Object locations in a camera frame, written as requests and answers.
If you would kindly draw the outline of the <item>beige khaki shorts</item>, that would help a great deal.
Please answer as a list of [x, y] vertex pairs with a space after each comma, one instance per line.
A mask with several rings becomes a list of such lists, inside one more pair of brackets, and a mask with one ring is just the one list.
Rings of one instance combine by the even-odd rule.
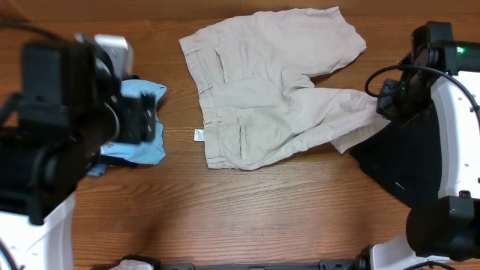
[[363, 91], [314, 85], [366, 49], [338, 7], [235, 16], [179, 44], [211, 169], [255, 170], [325, 143], [345, 152], [387, 125]]

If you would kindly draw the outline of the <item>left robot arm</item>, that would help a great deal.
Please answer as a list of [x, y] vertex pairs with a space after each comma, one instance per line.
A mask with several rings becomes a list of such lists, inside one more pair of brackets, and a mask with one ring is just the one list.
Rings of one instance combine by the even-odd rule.
[[22, 49], [22, 91], [1, 108], [1, 267], [71, 269], [71, 222], [79, 182], [106, 143], [155, 138], [152, 94], [126, 97], [133, 50], [99, 34], [39, 40]]

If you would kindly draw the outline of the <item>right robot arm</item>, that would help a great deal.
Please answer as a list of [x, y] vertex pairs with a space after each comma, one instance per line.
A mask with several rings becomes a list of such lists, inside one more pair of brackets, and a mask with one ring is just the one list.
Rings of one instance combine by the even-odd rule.
[[357, 269], [422, 269], [479, 258], [479, 44], [458, 41], [448, 22], [412, 33], [411, 52], [375, 94], [376, 111], [406, 123], [434, 105], [442, 175], [438, 198], [412, 208], [406, 231], [367, 249]]

